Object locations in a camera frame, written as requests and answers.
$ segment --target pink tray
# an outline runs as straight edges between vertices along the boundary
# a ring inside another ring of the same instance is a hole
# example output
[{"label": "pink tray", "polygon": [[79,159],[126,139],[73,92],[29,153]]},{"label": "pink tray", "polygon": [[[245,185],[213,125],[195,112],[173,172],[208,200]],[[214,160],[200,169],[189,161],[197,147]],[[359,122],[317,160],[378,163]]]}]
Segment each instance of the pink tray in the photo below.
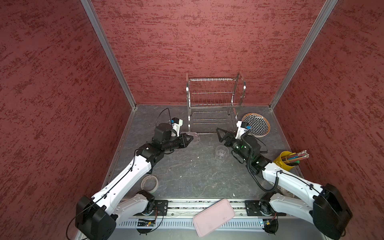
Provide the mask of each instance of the pink tray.
[{"label": "pink tray", "polygon": [[210,234],[235,216],[231,204],[223,199],[205,209],[193,218],[193,223],[199,237]]}]

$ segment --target yellow pencil holder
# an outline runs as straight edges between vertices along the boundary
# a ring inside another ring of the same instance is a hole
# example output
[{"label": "yellow pencil holder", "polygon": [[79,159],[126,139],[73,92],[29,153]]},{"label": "yellow pencil holder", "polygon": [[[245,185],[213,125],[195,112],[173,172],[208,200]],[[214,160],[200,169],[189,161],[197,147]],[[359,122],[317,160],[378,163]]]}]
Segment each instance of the yellow pencil holder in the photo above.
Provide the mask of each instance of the yellow pencil holder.
[{"label": "yellow pencil holder", "polygon": [[293,155],[293,154],[296,154],[296,153],[295,152],[284,151],[284,152],[280,153],[280,156],[278,156],[273,162],[276,163],[277,166],[281,167],[282,169],[284,169],[286,171],[289,171],[293,167],[288,166],[285,163],[283,163],[283,160],[281,158],[284,158],[286,156]]}]

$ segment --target gray stone floor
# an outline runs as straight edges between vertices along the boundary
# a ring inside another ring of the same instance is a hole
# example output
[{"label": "gray stone floor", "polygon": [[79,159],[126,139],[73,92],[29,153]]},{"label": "gray stone floor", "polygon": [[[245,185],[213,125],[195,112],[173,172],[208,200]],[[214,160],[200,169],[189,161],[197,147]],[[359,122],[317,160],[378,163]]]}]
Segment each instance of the gray stone floor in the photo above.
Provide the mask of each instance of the gray stone floor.
[{"label": "gray stone floor", "polygon": [[[123,151],[116,165],[113,177],[116,177],[132,160],[134,150],[151,141],[154,134],[155,121],[164,108],[170,109],[171,117],[184,120],[181,132],[188,131],[188,114],[186,106],[153,106],[139,105],[128,133]],[[271,131],[261,140],[267,145],[265,157],[274,160],[284,151],[284,144],[277,131],[276,123],[267,107],[242,107],[238,110],[241,119],[246,113],[258,113],[271,124]],[[167,122],[168,112],[164,112],[158,123]],[[193,197],[193,198],[252,198],[259,199],[262,192],[249,175],[245,164],[238,163],[231,155],[223,163],[215,160],[215,148],[223,145],[216,134],[200,135],[197,145],[185,149],[176,149],[153,168],[152,175],[159,180],[159,188],[155,197]],[[264,187],[269,183],[259,179]],[[128,192],[132,197],[140,190],[139,180]]]}]

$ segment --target dish rack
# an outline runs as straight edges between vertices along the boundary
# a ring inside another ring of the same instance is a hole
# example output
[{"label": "dish rack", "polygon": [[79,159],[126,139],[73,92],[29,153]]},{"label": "dish rack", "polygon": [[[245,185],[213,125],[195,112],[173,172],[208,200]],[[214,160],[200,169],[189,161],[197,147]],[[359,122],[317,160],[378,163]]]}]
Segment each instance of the dish rack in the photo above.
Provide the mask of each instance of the dish rack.
[{"label": "dish rack", "polygon": [[236,108],[243,105],[245,97],[242,74],[235,78],[189,78],[187,73],[186,80],[189,131],[213,133],[217,127],[234,130]]}]

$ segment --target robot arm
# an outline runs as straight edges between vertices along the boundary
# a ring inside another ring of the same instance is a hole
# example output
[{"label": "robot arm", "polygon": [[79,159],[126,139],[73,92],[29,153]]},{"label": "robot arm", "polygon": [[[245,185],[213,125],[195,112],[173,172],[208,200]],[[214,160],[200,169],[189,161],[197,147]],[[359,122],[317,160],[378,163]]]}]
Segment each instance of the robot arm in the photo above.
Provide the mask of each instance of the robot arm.
[{"label": "robot arm", "polygon": [[85,196],[80,199],[76,206],[75,226],[90,240],[108,239],[116,221],[153,208],[154,196],[146,191],[140,191],[122,203],[120,201],[164,157],[166,151],[185,148],[193,140],[193,136],[179,134],[182,122],[173,118],[171,124],[156,126],[152,141],[135,152],[132,161],[115,179],[91,199]]},{"label": "robot arm", "polygon": [[[236,134],[217,128],[219,141],[225,141],[224,145],[232,148],[232,155],[236,153],[247,161],[247,169],[260,187],[256,175],[275,183],[271,189],[262,188],[267,194],[260,200],[260,211],[265,215],[281,212],[302,218],[313,223],[324,235],[339,239],[352,218],[352,212],[338,189],[330,184],[322,186],[310,182],[280,168],[260,155],[260,145],[255,137],[248,135],[250,128],[246,122],[238,121],[237,127]],[[300,199],[281,195],[276,191],[277,186]]]}]

